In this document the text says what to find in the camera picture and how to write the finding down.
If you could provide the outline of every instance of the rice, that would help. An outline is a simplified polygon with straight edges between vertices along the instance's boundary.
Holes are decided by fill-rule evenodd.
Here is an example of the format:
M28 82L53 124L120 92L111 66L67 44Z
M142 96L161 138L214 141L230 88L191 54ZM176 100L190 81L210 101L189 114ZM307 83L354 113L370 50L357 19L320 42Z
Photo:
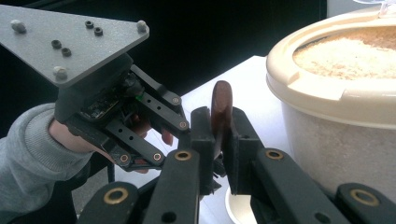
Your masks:
M293 59L304 70L325 77L396 78L396 26L332 35L298 49Z

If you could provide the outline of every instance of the white bowl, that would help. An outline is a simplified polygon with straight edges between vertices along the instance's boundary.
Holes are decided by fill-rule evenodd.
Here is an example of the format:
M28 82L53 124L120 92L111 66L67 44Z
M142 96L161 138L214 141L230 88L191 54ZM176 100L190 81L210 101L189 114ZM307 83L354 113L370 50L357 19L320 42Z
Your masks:
M255 224L256 218L250 208L250 195L232 195L230 188L225 193L225 207L235 224Z

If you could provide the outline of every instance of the dark background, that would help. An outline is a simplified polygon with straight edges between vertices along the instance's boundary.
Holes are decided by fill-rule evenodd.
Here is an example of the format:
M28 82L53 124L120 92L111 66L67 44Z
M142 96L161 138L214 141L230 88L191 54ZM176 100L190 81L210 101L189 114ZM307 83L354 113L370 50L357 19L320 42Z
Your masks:
M138 67L179 95L253 55L266 56L281 38L325 19L327 7L326 0L0 0L0 4L145 21L150 37L129 54ZM1 137L25 110L54 102L57 89L3 47L0 68Z

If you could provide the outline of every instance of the white plastic lid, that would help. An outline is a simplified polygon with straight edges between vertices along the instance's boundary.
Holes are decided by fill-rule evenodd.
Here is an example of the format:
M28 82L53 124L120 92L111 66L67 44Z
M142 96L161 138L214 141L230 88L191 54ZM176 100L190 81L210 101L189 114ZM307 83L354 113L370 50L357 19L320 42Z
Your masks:
M359 27L396 25L395 17L379 19L378 12L379 7L373 7L319 21L277 43L267 57L267 84L273 94L319 118L396 130L396 78L323 77L300 68L292 58L297 48L324 36Z

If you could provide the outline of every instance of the gray sleeve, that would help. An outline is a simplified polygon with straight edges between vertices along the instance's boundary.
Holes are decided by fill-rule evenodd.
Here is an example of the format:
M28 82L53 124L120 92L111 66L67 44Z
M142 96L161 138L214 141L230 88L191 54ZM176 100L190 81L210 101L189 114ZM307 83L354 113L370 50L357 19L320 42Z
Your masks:
M0 139L0 223L45 205L55 181L80 171L91 153L76 153L53 140L54 104L22 114Z

